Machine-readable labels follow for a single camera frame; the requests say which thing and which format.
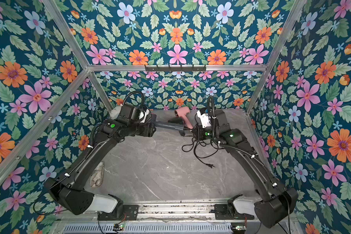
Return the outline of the dark grey hair dryer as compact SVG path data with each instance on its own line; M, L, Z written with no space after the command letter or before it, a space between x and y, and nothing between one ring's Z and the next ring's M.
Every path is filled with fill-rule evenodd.
M189 130L181 117L172 118L167 122L155 121L155 127L179 131L181 136L185 136L185 131Z

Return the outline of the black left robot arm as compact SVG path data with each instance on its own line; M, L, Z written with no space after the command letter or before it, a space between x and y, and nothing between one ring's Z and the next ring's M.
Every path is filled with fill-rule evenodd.
M95 211L123 217L123 201L120 198L94 194L85 190L85 185L104 157L127 136L152 137L156 131L155 121L156 116L149 117L143 124L106 119L92 133L90 144L71 166L57 178L46 182L51 198L74 215Z

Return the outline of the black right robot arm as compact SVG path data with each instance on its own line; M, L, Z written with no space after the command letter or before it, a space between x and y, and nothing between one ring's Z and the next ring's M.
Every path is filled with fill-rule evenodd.
M227 213L252 215L260 223L272 228L285 218L290 218L298 200L295 188L287 187L261 161L246 136L237 128L232 129L221 110L196 113L196 128L193 131L198 140L210 140L216 150L225 150L244 169L254 183L256 195L236 195L227 202Z

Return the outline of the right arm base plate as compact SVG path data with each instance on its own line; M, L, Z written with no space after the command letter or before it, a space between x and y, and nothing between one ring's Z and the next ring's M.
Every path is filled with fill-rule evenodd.
M254 220L255 217L249 214L240 214L227 204L215 204L210 211L215 215L216 220Z

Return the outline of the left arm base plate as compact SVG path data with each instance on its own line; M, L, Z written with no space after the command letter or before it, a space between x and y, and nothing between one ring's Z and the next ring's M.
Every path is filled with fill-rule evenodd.
M98 215L99 221L133 221L138 215L138 205L118 205L113 212L101 212Z

